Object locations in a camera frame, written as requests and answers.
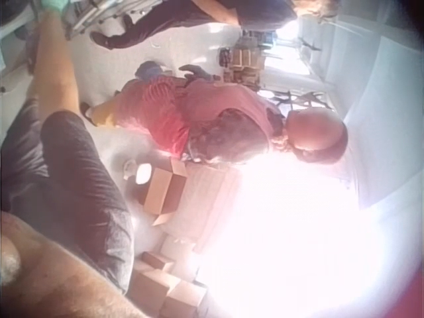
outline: white floor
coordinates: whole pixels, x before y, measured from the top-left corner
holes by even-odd
[[[106,34],[123,32],[119,20],[109,19],[101,25]],[[113,92],[133,78],[138,65],[146,60],[159,61],[178,72],[184,64],[193,63],[209,72],[219,72],[218,49],[233,45],[239,29],[217,24],[195,28],[172,29],[157,34],[145,43],[126,50],[109,51],[90,42],[87,35],[77,36],[71,42],[80,100],[97,105],[110,98]],[[19,45],[8,45],[2,50],[14,50]],[[1,140],[25,99],[30,77],[25,68],[16,70],[2,79],[8,93],[1,98]],[[112,178],[124,193],[136,224],[136,253],[152,250],[161,241],[160,227],[151,227],[152,219],[142,212],[142,207],[127,193],[122,178],[123,164],[132,158],[142,158],[150,149],[150,141],[143,136],[122,130],[89,127],[100,157]]]

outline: dark hair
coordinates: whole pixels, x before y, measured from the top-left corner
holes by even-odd
[[[340,136],[340,139],[334,143],[334,145],[326,149],[308,152],[307,154],[302,149],[293,148],[293,153],[296,155],[297,159],[303,162],[316,164],[334,164],[338,162],[345,153],[348,142],[347,127],[344,123],[342,123],[342,125],[342,135]]]

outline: yellow pants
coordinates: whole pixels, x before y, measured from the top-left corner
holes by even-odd
[[[115,108],[117,106],[117,97],[94,107],[91,113],[91,120],[98,127],[116,127]]]

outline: glove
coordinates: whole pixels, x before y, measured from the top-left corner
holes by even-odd
[[[68,5],[69,0],[41,0],[41,5],[45,9],[53,9],[59,13],[63,13],[65,7]]]
[[[184,75],[189,81],[196,80],[197,78],[203,78],[207,81],[213,81],[214,77],[207,73],[203,68],[197,65],[187,64],[179,68],[180,71],[191,72],[192,74]]]

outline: black pants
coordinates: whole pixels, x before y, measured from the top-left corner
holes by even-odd
[[[195,27],[216,22],[191,0],[167,0],[153,8],[122,35],[108,38],[109,48],[129,48],[156,33],[176,27]]]
[[[127,290],[134,260],[131,214],[77,115],[59,111],[41,125],[38,101],[24,104],[1,146],[1,210]]]

